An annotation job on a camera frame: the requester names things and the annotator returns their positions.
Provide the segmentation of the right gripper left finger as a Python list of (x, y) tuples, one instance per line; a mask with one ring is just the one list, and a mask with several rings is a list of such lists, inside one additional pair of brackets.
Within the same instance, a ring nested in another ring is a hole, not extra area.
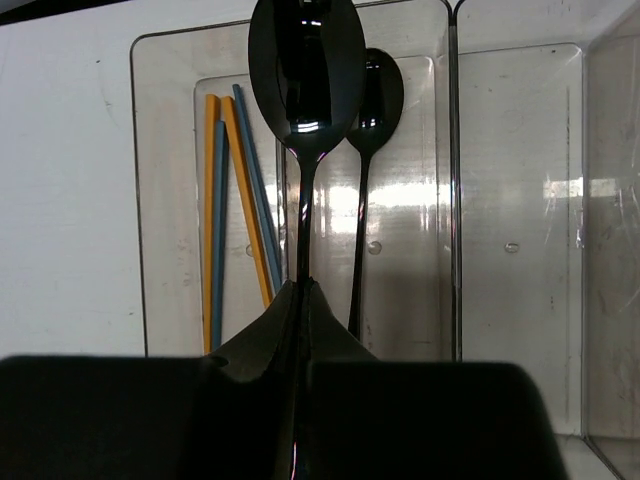
[(206, 356), (4, 359), (2, 477), (288, 478), (298, 298)]

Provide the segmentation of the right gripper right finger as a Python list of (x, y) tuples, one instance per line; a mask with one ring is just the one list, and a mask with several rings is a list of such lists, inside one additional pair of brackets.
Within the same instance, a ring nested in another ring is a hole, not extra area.
[(375, 358), (305, 292), (303, 479), (564, 479), (541, 394), (501, 362)]

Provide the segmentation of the grey chopstick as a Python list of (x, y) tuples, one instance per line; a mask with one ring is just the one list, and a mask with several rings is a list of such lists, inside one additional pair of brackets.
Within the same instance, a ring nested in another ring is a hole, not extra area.
[(222, 344), (224, 265), (227, 211), (228, 138), (225, 123), (215, 123), (214, 188), (213, 188), (213, 260), (212, 260), (212, 347)]
[(275, 232), (270, 203), (262, 176), (243, 91), (239, 84), (233, 84), (232, 89), (236, 107), (238, 109), (241, 137), (247, 156), (251, 185), (254, 190), (255, 203), (258, 210), (270, 278), (274, 289), (278, 290), (282, 285), (282, 272), (279, 257), (279, 243)]

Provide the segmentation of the black spoon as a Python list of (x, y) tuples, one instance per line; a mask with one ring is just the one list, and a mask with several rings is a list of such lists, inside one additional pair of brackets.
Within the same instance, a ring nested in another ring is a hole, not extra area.
[(265, 122), (300, 170), (296, 307), (285, 324), (277, 360), (284, 367), (283, 466), (275, 478), (301, 472), (302, 391), (310, 357), (305, 289), (310, 280), (314, 178), (321, 160), (354, 124), (365, 87), (366, 46), (350, 1), (260, 1), (250, 22), (249, 71)]
[(366, 85), (356, 126), (347, 140), (359, 153), (361, 172), (356, 248), (348, 330), (362, 339), (362, 277), (368, 204), (369, 170), (373, 156), (394, 134), (404, 105), (404, 82), (396, 61), (378, 48), (366, 50)]

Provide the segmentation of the orange chopstick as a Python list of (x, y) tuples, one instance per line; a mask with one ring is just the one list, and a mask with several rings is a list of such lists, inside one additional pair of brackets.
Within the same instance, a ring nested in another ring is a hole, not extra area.
[(213, 94), (205, 96), (204, 122), (204, 171), (203, 171), (203, 333), (204, 352), (212, 351), (212, 282), (213, 282), (213, 188), (215, 160), (215, 130), (219, 120), (218, 98)]
[(240, 133), (239, 119), (236, 111), (235, 101), (230, 96), (224, 96), (221, 99), (221, 106), (228, 131), (231, 155), (236, 173), (237, 185), (244, 213), (245, 224), (254, 258), (262, 302), (264, 307), (267, 308), (273, 300), (273, 292), (264, 252), (257, 209), (249, 176), (248, 164), (244, 152), (242, 136)]

